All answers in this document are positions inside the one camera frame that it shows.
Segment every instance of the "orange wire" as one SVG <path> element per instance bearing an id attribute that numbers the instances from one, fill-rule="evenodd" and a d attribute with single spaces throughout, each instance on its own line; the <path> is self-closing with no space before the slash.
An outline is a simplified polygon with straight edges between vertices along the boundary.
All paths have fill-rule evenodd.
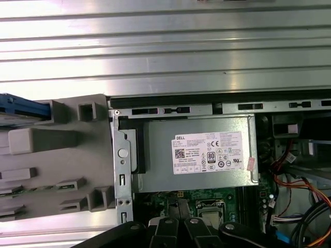
<path id="1" fill-rule="evenodd" d="M 311 189 L 311 191 L 314 191 L 316 194 L 318 194 L 325 201 L 325 203 L 327 203 L 330 206 L 330 208 L 331 208 L 331 201 L 330 201 L 330 199 L 324 193 L 322 193 L 320 190 L 318 190 L 315 187 L 313 187 L 310 183 L 306 183 L 303 180 L 298 180 L 298 181 L 295 181 L 295 182 L 286 183 L 286 182 L 283 182 L 283 181 L 279 180 L 276 175 L 274 176 L 274 179 L 275 179 L 275 181 L 279 185 L 284 186 L 284 187 L 287 187 L 287 188 L 294 188 L 295 189 L 295 188 L 307 187 L 307 188 Z M 294 184 L 294 183 L 297 183 L 297 182 L 304 182 L 305 184 Z M 311 247 L 311 246 L 314 246 L 316 244 L 319 244 L 319 243 L 324 242 L 324 240 L 330 234 L 331 234 L 331 228 L 328 230 L 328 232 L 324 236 L 316 239 L 315 241 L 311 242 L 307 246 L 308 247 Z"/>

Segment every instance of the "metal bracket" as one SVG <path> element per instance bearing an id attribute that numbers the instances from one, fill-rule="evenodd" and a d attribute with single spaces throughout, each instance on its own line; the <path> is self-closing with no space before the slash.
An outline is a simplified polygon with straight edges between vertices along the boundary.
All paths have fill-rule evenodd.
<path id="1" fill-rule="evenodd" d="M 131 190 L 131 149 L 126 134 L 119 128 L 118 116 L 113 115 L 111 130 L 113 137 L 115 199 L 118 224 L 133 221 Z"/>

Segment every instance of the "metal sheet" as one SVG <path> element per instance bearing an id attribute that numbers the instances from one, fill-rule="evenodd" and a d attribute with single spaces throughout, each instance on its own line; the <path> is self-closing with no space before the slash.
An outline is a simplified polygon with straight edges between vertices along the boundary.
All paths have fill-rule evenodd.
<path id="1" fill-rule="evenodd" d="M 330 7 L 0 1 L 0 92 L 40 100 L 330 88 Z"/>
<path id="2" fill-rule="evenodd" d="M 24 245 L 44 247 L 76 243 L 100 234 L 117 225 L 116 210 L 102 212 L 80 212 L 0 223 L 0 245 Z"/>
<path id="3" fill-rule="evenodd" d="M 247 165 L 249 157 L 257 157 L 254 115 L 189 117 L 188 120 L 146 123 L 146 173 L 134 175 L 133 190 L 158 192 L 257 185 L 257 166 L 252 173 L 241 169 L 181 175 L 173 172 L 171 140 L 175 135 L 231 131 L 242 132 L 244 165 Z"/>

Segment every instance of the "ce mark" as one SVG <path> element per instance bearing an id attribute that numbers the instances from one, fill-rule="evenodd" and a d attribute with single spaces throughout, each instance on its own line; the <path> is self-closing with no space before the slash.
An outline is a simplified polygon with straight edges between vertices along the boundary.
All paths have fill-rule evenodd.
<path id="1" fill-rule="evenodd" d="M 219 146 L 218 143 L 219 143 L 219 141 L 213 141 L 213 142 L 211 143 L 211 145 L 212 145 L 213 147 L 215 147 L 215 146 Z"/>

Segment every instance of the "red wire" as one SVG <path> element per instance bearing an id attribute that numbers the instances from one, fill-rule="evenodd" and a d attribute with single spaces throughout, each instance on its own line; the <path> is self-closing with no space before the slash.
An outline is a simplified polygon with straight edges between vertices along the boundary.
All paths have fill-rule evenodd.
<path id="1" fill-rule="evenodd" d="M 278 217 L 281 217 L 281 216 L 282 216 L 282 215 L 288 210 L 288 208 L 290 207 L 290 204 L 291 204 L 291 201 L 292 201 L 292 189 L 291 189 L 291 188 L 289 188 L 289 189 L 290 189 L 290 199 L 289 199 L 289 203 L 288 203 L 288 205 L 286 206 L 286 208 L 282 211 L 282 213 L 278 215 Z"/>

